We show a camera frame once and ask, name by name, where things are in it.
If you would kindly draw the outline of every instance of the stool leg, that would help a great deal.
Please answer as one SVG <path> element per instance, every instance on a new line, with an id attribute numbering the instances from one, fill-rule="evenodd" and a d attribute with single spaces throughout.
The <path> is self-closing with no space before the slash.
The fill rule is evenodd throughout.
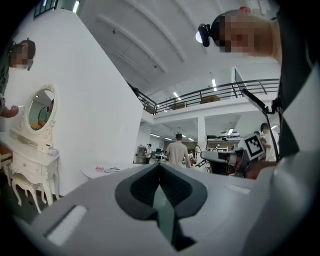
<path id="1" fill-rule="evenodd" d="M 44 204 L 46 204 L 47 201 L 46 201 L 46 199 L 45 199 L 45 189 L 44 189 L 44 186 L 43 186 L 42 184 L 40 185 L 40 189 L 41 189 L 41 199 L 42 199 L 42 202 L 43 202 Z"/>
<path id="2" fill-rule="evenodd" d="M 17 191 L 16 186 L 17 186 L 16 182 L 15 182 L 15 181 L 13 181 L 13 182 L 12 182 L 12 189 L 13 189 L 13 191 L 14 191 L 14 193 L 15 193 L 16 197 L 18 198 L 18 205 L 20 205 L 20 206 L 21 206 L 21 198 L 20 198 L 20 196 L 19 196 L 19 194 L 18 194 L 18 191 Z"/>
<path id="3" fill-rule="evenodd" d="M 3 166 L 3 170 L 6 175 L 6 178 L 8 179 L 8 184 L 11 187 L 11 170 L 9 170 L 7 164 Z"/>
<path id="4" fill-rule="evenodd" d="M 34 203 L 35 203 L 35 206 L 36 206 L 38 212 L 41 213 L 41 210 L 40 210 L 39 205 L 38 205 L 38 199 L 37 199 L 37 195 L 36 195 L 36 190 L 34 188 L 32 188 L 30 190 L 30 192 L 31 192 L 31 195 L 33 197 L 33 200 L 34 200 Z"/>

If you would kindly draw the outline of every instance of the hand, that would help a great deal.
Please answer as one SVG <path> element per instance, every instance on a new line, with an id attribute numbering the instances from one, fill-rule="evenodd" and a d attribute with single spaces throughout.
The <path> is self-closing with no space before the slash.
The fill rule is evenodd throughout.
<path id="1" fill-rule="evenodd" d="M 17 106 L 12 106 L 10 110 L 7 112 L 7 118 L 15 117 L 19 112 L 19 108 Z"/>

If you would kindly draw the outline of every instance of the white ceiling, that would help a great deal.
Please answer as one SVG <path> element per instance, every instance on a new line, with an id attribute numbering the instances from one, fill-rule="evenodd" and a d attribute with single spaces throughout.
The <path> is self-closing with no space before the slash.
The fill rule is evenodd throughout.
<path id="1" fill-rule="evenodd" d="M 277 115 L 273 115 L 270 118 L 270 124 L 279 125 L 279 119 Z M 256 110 L 244 113 L 231 113 L 224 115 L 215 115 L 205 118 L 205 133 L 207 135 L 218 136 L 222 131 L 234 128 L 235 131 L 240 133 L 241 137 L 260 130 L 260 125 L 266 123 L 264 115 Z M 176 133 L 182 133 L 187 138 L 198 139 L 198 119 L 191 118 L 187 120 L 180 120 L 175 122 L 168 122 L 164 124 L 146 124 L 151 126 L 151 133 L 163 138 L 175 139 Z"/>
<path id="2" fill-rule="evenodd" d="M 258 0 L 86 0 L 79 16 L 133 86 L 152 95 L 192 80 L 192 86 L 180 86 L 180 93 L 185 94 L 207 87 L 203 77 L 210 72 L 272 62 L 223 54 L 217 47 L 204 48 L 196 41 L 200 23 L 211 24 L 219 14 L 241 6 L 261 13 Z M 275 16 L 276 9 L 267 6 L 266 10 L 266 17 Z"/>

